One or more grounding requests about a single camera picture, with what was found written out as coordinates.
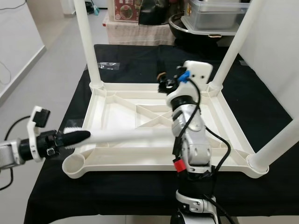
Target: white plastic frame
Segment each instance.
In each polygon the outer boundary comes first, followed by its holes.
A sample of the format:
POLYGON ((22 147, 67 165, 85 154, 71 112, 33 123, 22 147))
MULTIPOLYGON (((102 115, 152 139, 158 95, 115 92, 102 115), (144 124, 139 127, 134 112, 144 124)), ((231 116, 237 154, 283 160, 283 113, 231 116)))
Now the white plastic frame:
MULTIPOLYGON (((74 3, 93 92, 83 128, 116 130, 159 125, 170 128, 171 110, 166 107, 165 95, 157 93, 157 84, 105 84, 101 81, 84 1, 74 0, 74 3)), ((221 171, 244 172, 252 178, 266 174, 269 165, 299 141, 299 119, 295 119, 255 154, 221 93, 222 83, 263 3, 264 0, 252 0, 214 80, 201 89, 204 121, 233 148, 221 171)), ((212 164, 216 165, 226 148, 217 139, 208 137, 212 146, 212 164)), ((170 137, 164 141, 141 140, 78 147, 64 161, 63 170, 71 178, 79 178, 88 171, 174 170, 172 144, 170 137)))

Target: black table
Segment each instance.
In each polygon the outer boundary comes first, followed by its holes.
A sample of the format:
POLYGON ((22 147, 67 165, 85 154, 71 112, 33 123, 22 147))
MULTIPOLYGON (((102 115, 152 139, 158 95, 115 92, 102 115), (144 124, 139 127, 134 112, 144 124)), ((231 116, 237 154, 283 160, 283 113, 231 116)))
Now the black table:
MULTIPOLYGON (((98 62, 119 62, 119 70, 101 70, 104 82, 154 83, 157 59, 168 74, 186 60, 209 62, 217 71, 226 49, 188 53, 180 47, 96 45, 98 62)), ((84 71, 60 129, 70 119, 83 119, 91 96, 84 71)), ((223 95, 242 130, 258 151, 292 119, 255 72, 238 60, 224 82, 223 95)), ((85 215, 171 215, 177 208, 175 172, 89 172, 70 179, 61 169, 72 151, 46 160, 28 200, 26 224, 46 224, 85 215)), ((251 179, 243 173, 220 172, 215 196, 232 216, 299 215, 296 160, 299 145, 270 166, 267 175, 251 179)))

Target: white plastic rod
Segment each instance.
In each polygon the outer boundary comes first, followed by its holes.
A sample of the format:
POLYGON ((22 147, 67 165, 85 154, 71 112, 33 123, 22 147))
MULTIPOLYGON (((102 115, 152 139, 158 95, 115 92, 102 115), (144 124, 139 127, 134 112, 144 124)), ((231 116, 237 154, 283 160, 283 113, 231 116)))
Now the white plastic rod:
POLYGON ((82 43, 83 43, 84 53, 87 61, 90 80, 95 87, 102 87, 103 83, 100 78, 97 58, 95 56, 92 34, 88 22, 85 1, 74 0, 74 3, 75 3, 77 20, 78 20, 79 30, 81 34, 82 43))
POLYGON ((252 0, 250 7, 236 33, 213 81, 210 86, 215 90, 221 90, 223 81, 225 80, 235 58, 237 57, 241 47, 243 46, 247 35, 258 16, 265 0, 252 0))
POLYGON ((299 141, 299 118, 293 120, 260 151, 250 155, 248 162, 256 171, 263 173, 268 166, 299 141))
MULTIPOLYGON (((83 129, 66 128, 64 133, 73 131, 82 131, 83 129)), ((80 147, 83 145, 106 143, 106 142, 122 142, 132 141, 138 139, 157 139, 173 137, 171 128, 145 128, 145 129, 132 129, 132 130, 105 130, 105 131, 92 131, 88 130, 91 136, 72 146, 80 147)))

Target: white bracket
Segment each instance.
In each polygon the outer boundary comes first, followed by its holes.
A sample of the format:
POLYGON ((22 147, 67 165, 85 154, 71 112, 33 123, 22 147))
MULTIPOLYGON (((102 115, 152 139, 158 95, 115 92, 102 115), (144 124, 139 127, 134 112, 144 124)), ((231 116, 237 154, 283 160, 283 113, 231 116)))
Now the white bracket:
MULTIPOLYGON (((190 71, 190 79, 196 83, 200 90, 206 89, 206 83, 211 75, 213 66, 205 62, 186 61, 184 67, 190 71)), ((194 101, 198 100, 198 94, 194 86, 190 83, 181 82, 178 88, 166 97, 166 103, 171 108, 171 101, 179 96, 192 96, 194 101)))
POLYGON ((35 106, 30 116, 30 120, 27 123, 27 131, 29 135, 29 145, 32 157, 35 162, 41 162, 42 158, 40 157, 37 146, 36 146, 36 137, 40 134, 39 128, 36 127, 36 123, 33 121, 36 112, 41 112, 42 108, 40 106, 35 106))

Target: blue clip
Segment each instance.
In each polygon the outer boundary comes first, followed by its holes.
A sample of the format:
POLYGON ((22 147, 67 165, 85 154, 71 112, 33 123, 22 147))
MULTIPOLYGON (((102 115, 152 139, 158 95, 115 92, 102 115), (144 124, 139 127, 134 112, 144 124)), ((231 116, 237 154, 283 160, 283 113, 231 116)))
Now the blue clip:
POLYGON ((186 71, 183 75, 180 76, 180 78, 178 78, 178 81, 187 83, 188 82, 187 78, 189 77, 190 77, 190 71, 186 71))

